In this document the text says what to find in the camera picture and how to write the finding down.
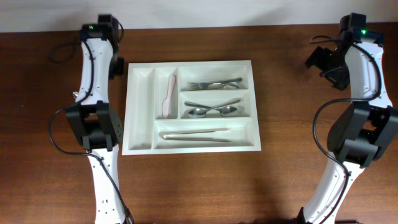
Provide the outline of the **large steel spoon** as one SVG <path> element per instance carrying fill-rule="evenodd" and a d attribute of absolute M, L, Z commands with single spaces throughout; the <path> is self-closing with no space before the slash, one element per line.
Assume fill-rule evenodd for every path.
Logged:
<path fill-rule="evenodd" d="M 191 106 L 193 109 L 191 109 L 188 112 L 188 117 L 189 118 L 204 118 L 207 114 L 207 112 L 216 110 L 222 115 L 223 117 L 231 117 L 235 116 L 238 114 L 238 109 L 234 107 L 233 105 L 236 103 L 239 103 L 241 99 L 236 99 L 236 100 L 231 100 L 226 103 L 222 103 L 220 105 L 216 105 L 213 107 L 210 106 L 205 106 L 205 105 L 199 105 L 197 103 L 192 103 L 189 101 L 186 101 L 184 104 L 185 106 Z"/>
<path fill-rule="evenodd" d="M 200 105 L 188 101 L 186 101 L 184 105 L 195 107 L 195 109 L 192 109 L 188 112 L 189 118 L 204 118 L 206 116 L 205 110 L 211 110 L 209 106 Z M 239 113 L 239 110 L 234 106 L 223 106 L 219 108 L 214 108 L 214 110 L 218 111 L 223 117 L 232 117 L 236 116 Z"/>

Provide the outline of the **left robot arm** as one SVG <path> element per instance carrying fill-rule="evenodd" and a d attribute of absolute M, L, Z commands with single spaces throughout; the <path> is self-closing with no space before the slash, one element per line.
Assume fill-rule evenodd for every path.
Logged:
<path fill-rule="evenodd" d="M 117 159 L 123 127 L 108 99 L 108 81 L 123 61 L 118 57 L 119 22 L 100 14 L 94 24 L 80 29 L 83 53 L 81 84 L 67 120 L 90 162 L 96 198 L 96 223 L 125 223 L 118 195 Z"/>

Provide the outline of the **steel fork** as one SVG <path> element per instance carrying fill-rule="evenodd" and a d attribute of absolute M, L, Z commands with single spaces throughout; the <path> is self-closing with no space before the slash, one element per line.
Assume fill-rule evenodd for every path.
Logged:
<path fill-rule="evenodd" d="M 212 83 L 207 87 L 208 90 L 235 90 L 240 89 L 239 83 L 228 82 L 228 83 Z"/>
<path fill-rule="evenodd" d="M 237 89 L 237 88 L 240 88 L 239 83 L 242 81 L 243 81 L 243 79 L 241 77 L 239 77 L 239 78 L 233 78 L 233 79 L 229 79 L 229 80 L 190 83 L 189 86 L 192 90 L 215 90 L 215 89 L 224 88 L 226 86 L 231 86 L 232 88 Z"/>

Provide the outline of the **steel kitchen tongs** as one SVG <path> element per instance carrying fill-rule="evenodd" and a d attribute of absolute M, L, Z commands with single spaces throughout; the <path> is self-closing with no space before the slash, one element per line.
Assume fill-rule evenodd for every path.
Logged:
<path fill-rule="evenodd" d="M 228 128 L 201 129 L 189 131 L 160 132 L 159 136 L 166 141 L 202 141 L 202 142 L 231 142 L 230 139 L 216 138 L 210 134 L 229 131 Z"/>

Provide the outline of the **pink plastic knife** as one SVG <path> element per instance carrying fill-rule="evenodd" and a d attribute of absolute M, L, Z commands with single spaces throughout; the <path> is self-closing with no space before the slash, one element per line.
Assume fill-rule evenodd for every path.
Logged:
<path fill-rule="evenodd" d="M 175 75 L 169 76 L 166 97 L 162 102 L 162 117 L 167 119 L 170 113 L 170 101 L 174 91 L 177 77 Z"/>

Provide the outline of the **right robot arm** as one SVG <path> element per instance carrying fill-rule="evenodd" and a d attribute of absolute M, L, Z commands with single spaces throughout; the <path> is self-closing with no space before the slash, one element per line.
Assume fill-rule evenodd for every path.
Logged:
<path fill-rule="evenodd" d="M 384 37 L 368 30 L 366 16 L 352 12 L 341 18 L 337 38 L 317 35 L 311 44 L 333 42 L 335 50 L 318 46 L 305 66 L 320 69 L 338 90 L 350 88 L 350 98 L 331 100 L 315 113 L 312 134 L 317 137 L 320 113 L 335 103 L 349 106 L 329 130 L 326 147 L 320 147 L 328 163 L 322 179 L 295 223 L 336 223 L 336 214 L 353 182 L 365 168 L 382 157 L 397 134 L 397 110 L 386 91 L 382 72 Z"/>

